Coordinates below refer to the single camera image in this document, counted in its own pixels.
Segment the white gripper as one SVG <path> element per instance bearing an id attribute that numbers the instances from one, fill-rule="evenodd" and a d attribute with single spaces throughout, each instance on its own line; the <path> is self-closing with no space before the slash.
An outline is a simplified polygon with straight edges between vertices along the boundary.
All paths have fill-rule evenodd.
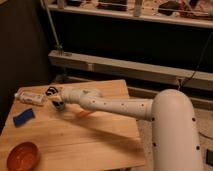
<path id="1" fill-rule="evenodd" d="M 45 91 L 46 96 L 52 96 L 52 105 L 57 111 L 63 111 L 65 109 L 65 104 L 63 103 L 64 99 L 62 96 L 62 90 L 59 90 L 54 87 L 50 86 L 46 91 Z"/>

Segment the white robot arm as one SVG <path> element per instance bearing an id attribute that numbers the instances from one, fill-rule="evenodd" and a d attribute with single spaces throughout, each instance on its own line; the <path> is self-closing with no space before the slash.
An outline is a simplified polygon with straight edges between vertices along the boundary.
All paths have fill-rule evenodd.
<path id="1" fill-rule="evenodd" d="M 181 91 L 167 89 L 153 99 L 108 99 L 99 90 L 49 87 L 45 95 L 57 109 L 79 104 L 152 123 L 154 171 L 204 171 L 195 110 Z"/>

